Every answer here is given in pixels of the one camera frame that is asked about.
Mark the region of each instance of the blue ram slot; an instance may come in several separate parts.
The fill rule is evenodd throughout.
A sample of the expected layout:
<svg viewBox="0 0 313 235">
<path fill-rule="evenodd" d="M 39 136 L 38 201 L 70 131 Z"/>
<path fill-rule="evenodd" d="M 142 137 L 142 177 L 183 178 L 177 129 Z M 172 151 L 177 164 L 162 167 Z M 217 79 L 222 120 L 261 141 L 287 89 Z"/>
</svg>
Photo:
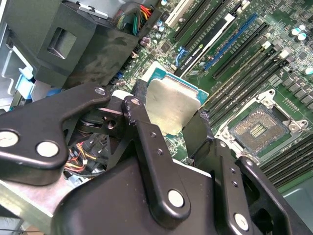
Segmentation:
<svg viewBox="0 0 313 235">
<path fill-rule="evenodd" d="M 230 48 L 230 46 L 237 41 L 237 39 L 242 35 L 248 27 L 256 20 L 258 17 L 257 13 L 253 13 L 249 20 L 239 29 L 238 33 L 236 33 L 229 41 L 224 45 L 224 47 L 219 51 L 219 53 L 204 66 L 204 70 L 208 70 L 218 59 L 223 55 L 223 53 Z"/>
</svg>

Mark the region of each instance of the colorful wires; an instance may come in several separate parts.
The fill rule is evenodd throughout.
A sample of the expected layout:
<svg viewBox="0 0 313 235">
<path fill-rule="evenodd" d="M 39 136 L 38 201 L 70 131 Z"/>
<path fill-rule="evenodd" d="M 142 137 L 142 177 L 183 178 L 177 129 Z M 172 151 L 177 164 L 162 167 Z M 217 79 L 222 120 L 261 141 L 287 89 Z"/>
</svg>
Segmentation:
<svg viewBox="0 0 313 235">
<path fill-rule="evenodd" d="M 133 35 L 137 35 L 152 14 L 152 9 L 144 5 L 140 5 L 140 11 L 134 15 Z"/>
</svg>

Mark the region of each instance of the motherboard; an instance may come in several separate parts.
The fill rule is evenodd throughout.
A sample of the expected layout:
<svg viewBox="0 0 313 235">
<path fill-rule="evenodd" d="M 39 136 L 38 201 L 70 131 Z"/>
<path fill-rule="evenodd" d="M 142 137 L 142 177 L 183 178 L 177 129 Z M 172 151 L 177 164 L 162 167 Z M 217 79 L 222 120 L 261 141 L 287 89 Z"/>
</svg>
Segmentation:
<svg viewBox="0 0 313 235">
<path fill-rule="evenodd" d="M 255 161 L 275 186 L 311 175 L 313 6 L 310 0 L 163 0 L 162 16 L 118 74 L 130 91 L 148 68 L 208 93 L 215 137 Z M 182 133 L 166 135 L 187 160 Z"/>
</svg>

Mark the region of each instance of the pcie slot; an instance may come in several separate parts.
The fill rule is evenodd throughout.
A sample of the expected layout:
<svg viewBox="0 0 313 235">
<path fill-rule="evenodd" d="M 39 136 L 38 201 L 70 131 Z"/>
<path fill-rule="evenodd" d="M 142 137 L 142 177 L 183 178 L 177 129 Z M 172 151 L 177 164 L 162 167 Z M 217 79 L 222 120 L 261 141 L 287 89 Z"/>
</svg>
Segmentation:
<svg viewBox="0 0 313 235">
<path fill-rule="evenodd" d="M 235 18 L 236 17 L 228 13 L 224 18 L 219 19 L 174 74 L 179 77 L 184 76 L 198 62 L 198 60 L 205 55 L 209 48 L 216 43 Z"/>
<path fill-rule="evenodd" d="M 248 49 L 257 38 L 269 27 L 267 23 L 263 23 L 239 48 L 236 50 L 226 62 L 218 68 L 213 74 L 214 79 L 220 79 L 220 77 L 235 63 L 235 61 Z"/>
<path fill-rule="evenodd" d="M 260 169 L 267 174 L 272 170 L 275 170 L 281 163 L 283 163 L 289 155 L 296 154 L 297 152 L 301 151 L 302 149 L 306 148 L 308 145 L 311 144 L 313 141 L 313 135 L 309 135 L 301 140 L 299 143 L 295 144 L 285 152 L 281 153 L 277 157 L 275 157 L 272 161 L 267 162 L 266 164 L 262 165 Z"/>
<path fill-rule="evenodd" d="M 202 0 L 196 7 L 196 9 L 191 13 L 191 16 L 188 17 L 186 22 L 179 28 L 179 30 L 175 33 L 174 39 L 179 41 L 191 25 L 196 21 L 196 19 L 201 15 L 201 13 L 205 10 L 205 8 L 211 3 L 211 0 Z"/>
<path fill-rule="evenodd" d="M 194 0 L 181 0 L 167 18 L 165 24 L 167 24 L 169 27 L 173 27 L 193 2 Z"/>
<path fill-rule="evenodd" d="M 269 52 L 267 52 L 265 55 L 263 55 L 259 60 L 257 61 L 253 61 L 252 66 L 247 70 L 244 71 L 244 76 L 241 76 L 241 74 L 238 74 L 234 79 L 235 81 L 227 87 L 227 89 L 224 89 L 223 91 L 221 91 L 218 96 L 215 98 L 215 101 L 211 103 L 210 105 L 210 110 L 218 110 L 219 107 L 223 107 L 224 103 L 225 103 L 225 99 L 227 99 L 227 96 L 232 94 L 234 92 L 234 89 L 239 89 L 242 85 L 246 85 L 248 86 L 248 79 L 250 77 L 250 75 L 254 72 L 257 71 L 259 66 L 261 64 L 263 64 L 267 59 L 269 59 L 274 53 L 275 53 L 275 49 L 271 49 L 269 50 Z"/>
<path fill-rule="evenodd" d="M 201 25 L 197 28 L 197 30 L 192 34 L 192 37 L 184 44 L 186 49 L 189 49 L 193 43 L 201 36 L 204 30 L 206 30 L 209 25 L 214 21 L 214 19 L 220 14 L 220 12 L 224 9 L 227 4 L 229 4 L 231 0 L 221 0 L 219 4 L 214 7 L 214 9 L 206 16 Z"/>
<path fill-rule="evenodd" d="M 218 117 L 216 117 L 216 116 L 214 117 L 214 120 L 211 122 L 211 126 L 214 126 L 215 124 L 217 124 L 225 115 L 227 115 L 229 112 L 231 112 L 231 110 L 234 110 L 243 101 L 249 99 L 250 96 L 254 95 L 260 89 L 260 86 L 264 82 L 266 82 L 278 70 L 280 70 L 281 68 L 283 68 L 284 66 L 286 66 L 287 64 L 292 62 L 293 60 L 294 60 L 293 57 L 289 57 L 288 59 L 283 60 L 278 64 L 277 64 L 277 62 L 275 62 L 275 59 L 273 60 L 273 62 L 267 63 L 266 69 L 261 69 L 261 71 L 265 72 L 266 75 L 260 74 L 258 72 L 249 81 L 247 81 L 247 83 L 251 83 L 252 81 L 254 81 L 256 79 L 255 82 L 249 88 L 247 88 L 245 91 L 243 91 L 242 94 L 240 94 L 234 100 L 232 99 L 232 102 L 230 103 L 230 105 L 226 106 L 226 108 L 223 112 L 219 112 Z M 271 64 L 271 65 L 274 64 L 274 65 L 267 71 L 268 64 Z"/>
<path fill-rule="evenodd" d="M 227 51 L 237 41 L 237 39 L 249 28 L 249 26 L 256 20 L 257 17 L 258 14 L 253 13 L 252 16 L 247 20 L 247 22 L 243 26 L 241 26 L 238 32 L 224 45 L 224 47 L 219 51 L 219 53 L 216 56 L 214 56 L 214 58 L 204 66 L 204 70 L 208 70 L 212 65 L 214 65 L 214 63 L 220 59 L 224 52 Z"/>
</svg>

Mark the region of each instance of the wire bundle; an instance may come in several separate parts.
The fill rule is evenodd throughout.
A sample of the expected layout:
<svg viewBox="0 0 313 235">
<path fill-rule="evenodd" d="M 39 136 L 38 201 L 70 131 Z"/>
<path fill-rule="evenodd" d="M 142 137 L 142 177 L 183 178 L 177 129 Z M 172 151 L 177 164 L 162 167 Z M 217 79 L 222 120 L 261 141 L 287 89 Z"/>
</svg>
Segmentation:
<svg viewBox="0 0 313 235">
<path fill-rule="evenodd" d="M 141 27 L 149 19 L 152 14 L 152 9 L 143 5 L 140 5 L 140 11 L 138 14 L 135 14 L 134 23 L 133 23 L 133 35 L 137 35 Z"/>
<path fill-rule="evenodd" d="M 77 156 L 74 155 L 75 157 L 68 160 L 68 162 L 65 164 L 65 170 L 67 170 L 71 173 L 73 173 L 73 172 L 80 173 L 80 172 L 84 171 L 86 168 L 87 162 L 88 162 L 87 158 L 96 160 L 95 156 L 84 151 L 81 143 L 76 144 L 76 147 L 79 150 L 78 155 Z M 73 155 L 73 152 L 71 149 L 69 150 L 69 152 L 71 155 Z M 83 158 L 82 165 L 81 165 L 80 161 L 78 161 L 80 156 L 82 156 L 82 158 Z"/>
<path fill-rule="evenodd" d="M 127 17 L 133 17 L 133 35 L 137 35 L 146 21 L 150 18 L 153 12 L 153 7 L 147 7 L 137 2 L 127 2 L 119 9 L 114 17 L 114 23 L 120 30 L 124 29 Z"/>
</svg>

